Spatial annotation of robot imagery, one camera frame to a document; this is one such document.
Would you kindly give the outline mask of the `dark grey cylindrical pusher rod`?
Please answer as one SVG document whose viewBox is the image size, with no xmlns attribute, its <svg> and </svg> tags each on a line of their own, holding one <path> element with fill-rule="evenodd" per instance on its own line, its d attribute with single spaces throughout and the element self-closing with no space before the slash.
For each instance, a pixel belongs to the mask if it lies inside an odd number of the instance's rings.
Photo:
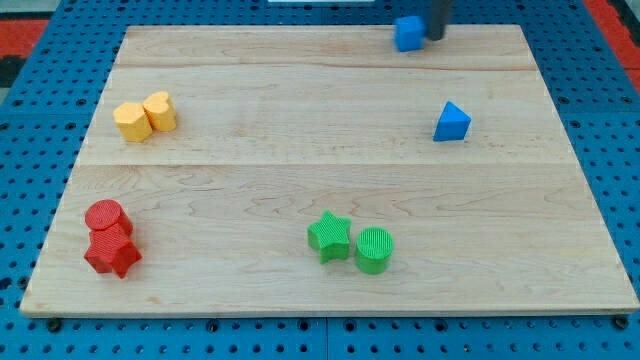
<svg viewBox="0 0 640 360">
<path fill-rule="evenodd" d="M 429 11 L 427 38 L 431 41 L 442 40 L 450 23 L 453 0 L 432 0 Z"/>
</svg>

